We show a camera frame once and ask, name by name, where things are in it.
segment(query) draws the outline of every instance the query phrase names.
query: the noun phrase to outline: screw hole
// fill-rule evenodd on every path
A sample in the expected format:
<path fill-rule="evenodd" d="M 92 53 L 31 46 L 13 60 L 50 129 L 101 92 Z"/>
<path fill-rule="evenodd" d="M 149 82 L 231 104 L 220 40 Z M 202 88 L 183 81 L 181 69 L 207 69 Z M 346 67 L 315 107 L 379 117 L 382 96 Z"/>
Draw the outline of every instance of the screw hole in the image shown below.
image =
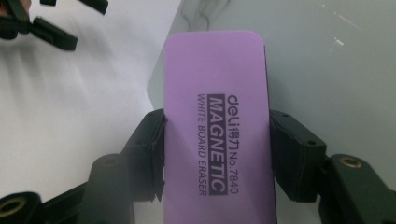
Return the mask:
<path fill-rule="evenodd" d="M 0 217 L 10 216 L 20 211 L 26 204 L 26 199 L 17 197 L 0 204 Z"/>
<path fill-rule="evenodd" d="M 348 157 L 343 157 L 340 159 L 340 162 L 343 163 L 345 166 L 351 167 L 351 168 L 361 168 L 361 162 L 357 161 L 353 158 L 348 158 Z"/>

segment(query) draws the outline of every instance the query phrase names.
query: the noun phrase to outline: black label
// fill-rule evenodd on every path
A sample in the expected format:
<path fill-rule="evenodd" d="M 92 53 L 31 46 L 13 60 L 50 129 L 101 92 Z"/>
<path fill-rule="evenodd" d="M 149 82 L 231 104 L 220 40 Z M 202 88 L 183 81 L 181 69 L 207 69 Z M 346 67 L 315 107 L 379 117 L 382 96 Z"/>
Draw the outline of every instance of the black label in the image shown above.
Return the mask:
<path fill-rule="evenodd" d="M 228 194 L 225 95 L 207 95 L 209 195 Z"/>

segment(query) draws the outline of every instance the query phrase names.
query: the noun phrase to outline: purple eraser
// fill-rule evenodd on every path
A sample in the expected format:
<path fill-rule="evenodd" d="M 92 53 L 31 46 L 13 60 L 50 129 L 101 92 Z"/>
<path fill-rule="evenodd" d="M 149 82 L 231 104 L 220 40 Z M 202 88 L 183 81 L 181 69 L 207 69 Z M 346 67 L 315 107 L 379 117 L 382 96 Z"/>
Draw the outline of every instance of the purple eraser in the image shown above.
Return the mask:
<path fill-rule="evenodd" d="M 164 224 L 276 223 L 262 39 L 184 33 L 164 53 Z"/>

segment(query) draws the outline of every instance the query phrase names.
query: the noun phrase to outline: white table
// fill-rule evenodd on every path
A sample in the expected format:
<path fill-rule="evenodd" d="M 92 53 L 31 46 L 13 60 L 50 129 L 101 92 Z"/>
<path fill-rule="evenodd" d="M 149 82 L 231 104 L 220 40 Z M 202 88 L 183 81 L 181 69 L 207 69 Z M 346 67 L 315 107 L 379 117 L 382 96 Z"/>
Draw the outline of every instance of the white table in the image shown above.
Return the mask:
<path fill-rule="evenodd" d="M 78 46 L 66 52 L 32 35 L 0 40 L 0 197 L 30 190 L 46 201 L 123 149 L 153 108 L 146 87 L 178 4 L 109 0 L 102 16 L 79 1 L 33 2 L 31 19 L 76 35 Z M 162 223 L 161 207 L 145 206 L 136 207 L 140 223 Z"/>

